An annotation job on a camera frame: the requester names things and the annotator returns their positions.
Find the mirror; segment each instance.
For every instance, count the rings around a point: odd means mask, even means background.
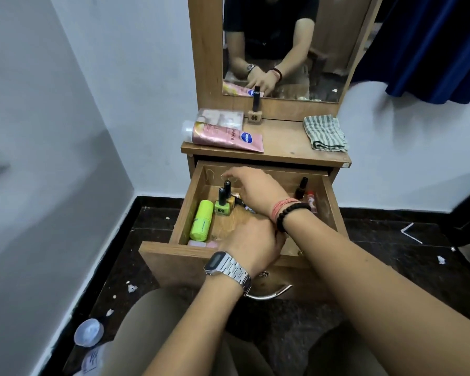
[[[338,103],[371,0],[223,0],[223,94]]]

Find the open drawer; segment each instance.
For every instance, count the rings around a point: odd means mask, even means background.
[[[184,285],[199,288],[202,285],[205,279],[203,266],[216,249],[187,246],[191,225],[200,201],[217,199],[218,189],[224,183],[221,175],[233,166],[242,166],[242,164],[199,161],[169,244],[153,242],[141,244],[139,253],[162,287]],[[307,189],[313,190],[316,194],[319,218],[339,233],[348,236],[331,182],[325,171],[261,168],[274,177],[290,196],[301,179],[307,177]],[[237,179],[231,181],[232,191],[239,192],[240,182]],[[262,216],[251,214],[241,206],[236,206],[229,216],[213,215],[207,241],[223,240],[238,224],[246,222],[251,216],[263,219]],[[286,240],[277,262],[252,281],[250,294],[256,299],[269,299],[286,287],[287,290],[282,294],[282,298],[331,299],[325,284],[310,268],[307,259],[301,255],[291,238]]]

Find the green striped cloth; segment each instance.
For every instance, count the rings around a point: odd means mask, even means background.
[[[305,117],[303,125],[314,150],[348,151],[348,142],[336,117],[332,115],[308,116]]]

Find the dressing table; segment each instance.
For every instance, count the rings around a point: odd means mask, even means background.
[[[348,237],[332,184],[340,169],[351,166],[351,159],[345,152],[313,150],[303,128],[303,119],[313,115],[337,115],[353,70],[362,57],[381,1],[366,0],[364,10],[360,11],[362,18],[351,32],[356,39],[352,40],[351,57],[347,61],[348,76],[345,77],[338,103],[264,97],[261,100],[261,125],[251,125],[247,123],[247,118],[244,121],[244,131],[263,135],[264,153],[182,144],[180,150],[188,161],[191,182],[170,241],[168,244],[143,242],[139,249],[162,287],[201,286],[205,278],[203,266],[215,249],[187,246],[190,228],[199,202],[203,199],[216,200],[218,189],[223,186],[221,174],[233,166],[263,169],[290,195],[302,177],[307,177],[307,188],[316,195],[319,218]],[[188,0],[188,7],[199,109],[244,111],[247,116],[252,98],[222,94],[223,0]],[[232,190],[237,191],[240,186],[236,179],[232,179]],[[251,214],[243,208],[235,208],[230,216],[213,216],[210,239],[222,240],[237,224],[250,217]],[[301,300],[330,299],[326,286],[290,238],[280,259],[253,280],[251,295],[256,299],[276,296]]]

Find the drawer handle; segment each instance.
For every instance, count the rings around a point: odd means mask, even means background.
[[[269,295],[264,295],[264,296],[261,296],[261,297],[251,295],[251,294],[247,294],[246,297],[249,297],[251,299],[255,299],[256,301],[268,301],[269,299],[273,299],[273,298],[278,297],[279,295],[284,294],[285,292],[287,292],[292,287],[293,287],[292,285],[282,286],[282,288],[277,290],[275,293],[272,293],[272,294],[269,294]]]

